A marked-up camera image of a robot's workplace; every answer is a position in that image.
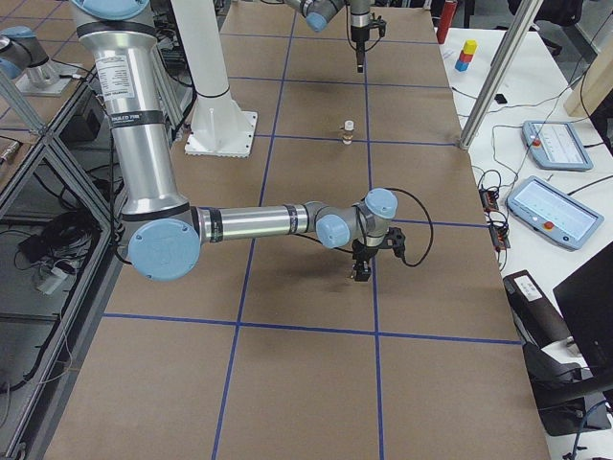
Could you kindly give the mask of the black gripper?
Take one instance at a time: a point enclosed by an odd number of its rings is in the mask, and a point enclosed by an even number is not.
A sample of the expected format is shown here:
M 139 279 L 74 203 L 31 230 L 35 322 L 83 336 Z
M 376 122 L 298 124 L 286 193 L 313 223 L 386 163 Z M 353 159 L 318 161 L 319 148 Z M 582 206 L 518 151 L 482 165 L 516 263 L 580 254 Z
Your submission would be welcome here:
M 371 259 L 377 254 L 383 240 L 364 243 L 359 239 L 352 241 L 352 259 L 353 264 L 349 278 L 357 282 L 368 282 L 372 275 L 370 267 Z
M 364 73 L 365 52 L 370 39 L 371 13 L 369 11 L 351 11 L 349 15 L 350 42 L 355 48 L 356 71 Z

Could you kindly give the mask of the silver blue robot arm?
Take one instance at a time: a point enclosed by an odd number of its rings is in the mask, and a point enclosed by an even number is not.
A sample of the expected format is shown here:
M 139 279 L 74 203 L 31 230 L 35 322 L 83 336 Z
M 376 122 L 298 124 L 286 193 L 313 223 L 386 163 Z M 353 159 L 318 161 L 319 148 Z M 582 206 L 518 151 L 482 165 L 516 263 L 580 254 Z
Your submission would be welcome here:
M 364 72 L 367 54 L 367 42 L 371 38 L 371 30 L 385 28 L 385 22 L 371 14 L 371 2 L 363 0 L 314 0 L 314 1 L 284 1 L 291 9 L 298 12 L 310 29 L 316 33 L 322 32 L 331 20 L 343 8 L 349 14 L 349 42 L 355 51 L 356 69 Z
M 280 206 L 193 207 L 179 193 L 170 159 L 165 117 L 155 84 L 157 45 L 146 1 L 75 1 L 80 43 L 93 55 L 127 200 L 122 210 L 128 257 L 155 281 L 183 277 L 206 243 L 315 233 L 327 248 L 349 246 L 354 277 L 370 276 L 371 258 L 391 244 L 397 198 L 376 188 L 348 208 L 319 201 Z M 196 96 L 190 154 L 245 157 L 258 120 L 234 101 L 210 1 L 172 5 Z

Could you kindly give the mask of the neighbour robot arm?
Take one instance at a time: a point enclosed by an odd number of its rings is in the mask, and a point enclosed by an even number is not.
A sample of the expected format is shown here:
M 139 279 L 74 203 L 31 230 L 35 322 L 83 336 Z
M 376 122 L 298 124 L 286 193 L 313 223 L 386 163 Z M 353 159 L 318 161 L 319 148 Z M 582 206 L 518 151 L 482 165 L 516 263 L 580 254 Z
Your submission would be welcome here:
M 71 81 L 81 78 L 77 67 L 51 60 L 25 26 L 1 31 L 1 73 L 26 96 L 58 97 Z

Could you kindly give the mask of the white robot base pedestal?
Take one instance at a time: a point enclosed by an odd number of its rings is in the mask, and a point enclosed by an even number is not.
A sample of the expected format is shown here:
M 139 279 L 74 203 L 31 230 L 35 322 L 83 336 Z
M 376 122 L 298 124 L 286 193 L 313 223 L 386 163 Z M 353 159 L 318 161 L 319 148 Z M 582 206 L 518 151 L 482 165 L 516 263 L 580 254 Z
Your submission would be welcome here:
M 241 110 L 232 97 L 214 3 L 179 0 L 171 5 L 196 93 L 186 153 L 247 157 L 258 114 Z

